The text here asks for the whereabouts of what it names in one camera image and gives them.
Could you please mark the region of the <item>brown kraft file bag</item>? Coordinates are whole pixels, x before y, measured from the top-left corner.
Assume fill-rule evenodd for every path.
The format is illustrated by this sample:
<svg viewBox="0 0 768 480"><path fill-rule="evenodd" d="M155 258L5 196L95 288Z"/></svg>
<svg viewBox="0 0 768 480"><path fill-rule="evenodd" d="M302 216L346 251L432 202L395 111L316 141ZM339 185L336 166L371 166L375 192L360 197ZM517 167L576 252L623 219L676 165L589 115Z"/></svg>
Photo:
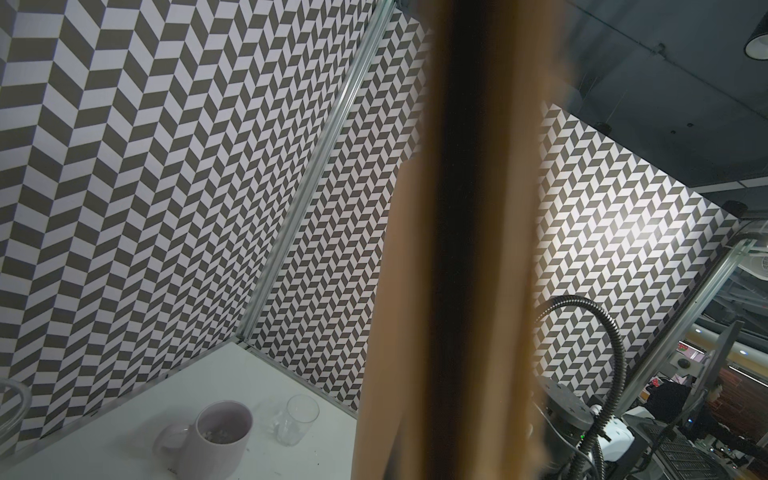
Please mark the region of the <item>brown kraft file bag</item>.
<svg viewBox="0 0 768 480"><path fill-rule="evenodd" d="M437 1L421 147L398 173L355 479L533 479L538 130L556 1Z"/></svg>

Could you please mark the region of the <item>pale pink ceramic mug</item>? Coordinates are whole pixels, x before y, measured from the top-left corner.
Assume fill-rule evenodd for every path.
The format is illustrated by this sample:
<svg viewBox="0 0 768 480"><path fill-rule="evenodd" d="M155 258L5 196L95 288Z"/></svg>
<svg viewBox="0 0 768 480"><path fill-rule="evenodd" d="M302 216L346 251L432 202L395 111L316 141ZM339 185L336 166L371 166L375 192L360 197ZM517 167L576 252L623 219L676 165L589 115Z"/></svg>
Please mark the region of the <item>pale pink ceramic mug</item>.
<svg viewBox="0 0 768 480"><path fill-rule="evenodd" d="M254 425L251 410L236 401L203 409L191 424L171 424L152 453L178 479L227 479L244 457Z"/></svg>

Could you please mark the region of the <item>clear drinking glass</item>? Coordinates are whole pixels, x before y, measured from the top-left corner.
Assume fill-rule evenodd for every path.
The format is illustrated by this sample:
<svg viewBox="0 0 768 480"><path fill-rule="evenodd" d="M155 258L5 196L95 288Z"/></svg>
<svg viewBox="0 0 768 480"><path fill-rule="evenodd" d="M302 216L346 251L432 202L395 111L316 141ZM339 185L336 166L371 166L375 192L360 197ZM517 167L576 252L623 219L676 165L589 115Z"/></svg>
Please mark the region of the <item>clear drinking glass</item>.
<svg viewBox="0 0 768 480"><path fill-rule="evenodd" d="M275 430L277 441L296 446L310 430L320 414L318 403L310 396L297 394L286 402Z"/></svg>

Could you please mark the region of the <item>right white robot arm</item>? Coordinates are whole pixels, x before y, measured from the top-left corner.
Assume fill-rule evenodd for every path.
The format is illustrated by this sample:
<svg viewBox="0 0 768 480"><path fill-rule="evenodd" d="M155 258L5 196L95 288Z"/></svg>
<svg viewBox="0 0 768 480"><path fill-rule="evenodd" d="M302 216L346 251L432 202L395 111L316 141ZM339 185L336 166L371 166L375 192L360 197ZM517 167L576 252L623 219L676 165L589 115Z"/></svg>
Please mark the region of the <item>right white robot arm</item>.
<svg viewBox="0 0 768 480"><path fill-rule="evenodd" d="M580 449L599 413L569 387L548 377L536 379L536 411L543 417L541 433L546 460L541 479L566 479L574 461L582 459L581 479L625 479L630 476L650 446L642 434L612 416L587 451Z"/></svg>

